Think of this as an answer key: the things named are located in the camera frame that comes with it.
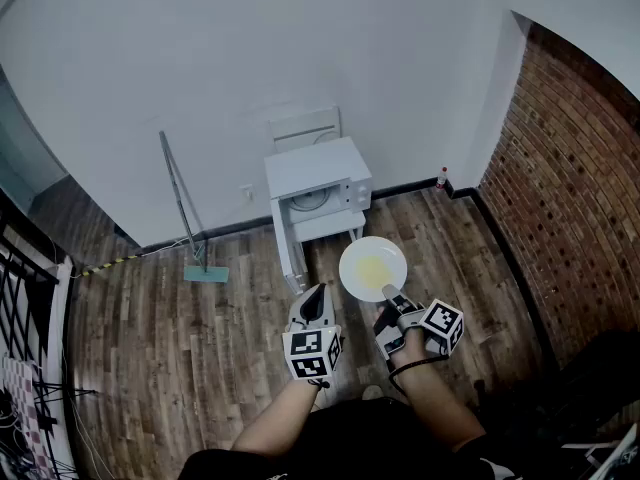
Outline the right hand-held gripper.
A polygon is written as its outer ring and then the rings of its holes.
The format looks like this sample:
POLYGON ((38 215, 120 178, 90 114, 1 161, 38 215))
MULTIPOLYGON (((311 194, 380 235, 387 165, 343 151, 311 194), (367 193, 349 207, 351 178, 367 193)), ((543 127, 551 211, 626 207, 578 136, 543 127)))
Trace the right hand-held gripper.
POLYGON ((464 316, 456 308, 435 299, 428 307, 415 304, 394 285, 382 288, 386 304, 376 309, 374 334, 385 361, 404 345, 404 334, 411 327, 421 327, 427 358, 448 359, 464 333, 464 316))

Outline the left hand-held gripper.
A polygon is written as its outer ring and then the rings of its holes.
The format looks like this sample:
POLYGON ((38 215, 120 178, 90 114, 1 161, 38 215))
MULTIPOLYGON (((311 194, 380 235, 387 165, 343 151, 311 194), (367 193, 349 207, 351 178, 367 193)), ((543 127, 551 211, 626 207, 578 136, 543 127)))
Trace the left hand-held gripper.
POLYGON ((313 286, 294 302, 282 340, 285 361, 294 379, 328 380, 334 375, 343 345, 326 283, 313 286))

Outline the person's right hand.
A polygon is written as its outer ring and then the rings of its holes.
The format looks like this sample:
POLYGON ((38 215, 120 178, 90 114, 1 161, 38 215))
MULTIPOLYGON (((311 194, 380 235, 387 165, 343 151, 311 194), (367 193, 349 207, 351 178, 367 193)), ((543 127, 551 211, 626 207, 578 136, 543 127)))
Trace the person's right hand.
POLYGON ((425 339, 421 327, 411 327, 404 334, 404 345, 390 355, 395 369, 426 359, 425 339))

